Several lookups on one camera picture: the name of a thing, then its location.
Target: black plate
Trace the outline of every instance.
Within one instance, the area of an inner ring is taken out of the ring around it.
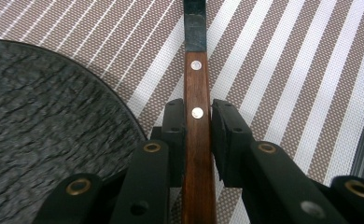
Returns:
[[[72,174],[107,179],[142,140],[126,105],[89,70],[0,40],[0,222],[30,223]]]

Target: striped placemat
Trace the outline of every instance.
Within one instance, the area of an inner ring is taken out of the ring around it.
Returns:
[[[181,0],[0,0],[0,39],[88,67],[149,134],[182,97],[182,14]],[[211,97],[311,178],[349,174],[364,126],[364,0],[208,0],[207,28]],[[217,182],[218,223],[248,222],[240,193]]]

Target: table surface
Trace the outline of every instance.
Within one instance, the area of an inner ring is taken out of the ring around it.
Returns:
[[[59,52],[109,85],[146,134],[183,95],[182,1],[1,0],[0,39]],[[350,173],[364,126],[364,0],[207,0],[211,97],[312,179]],[[172,189],[172,220],[179,218]],[[217,182],[218,223],[248,221]]]

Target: knife handle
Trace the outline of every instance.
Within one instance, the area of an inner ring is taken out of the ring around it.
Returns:
[[[206,52],[186,52],[184,88],[187,135],[182,223],[214,224],[217,215]],[[197,108],[203,111],[202,116]]]

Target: wooden handle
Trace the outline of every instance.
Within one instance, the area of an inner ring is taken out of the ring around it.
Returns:
[[[207,64],[206,52],[186,52],[184,94],[187,136],[182,196],[182,223],[185,224],[217,222]],[[203,111],[201,118],[192,116],[194,108]]]

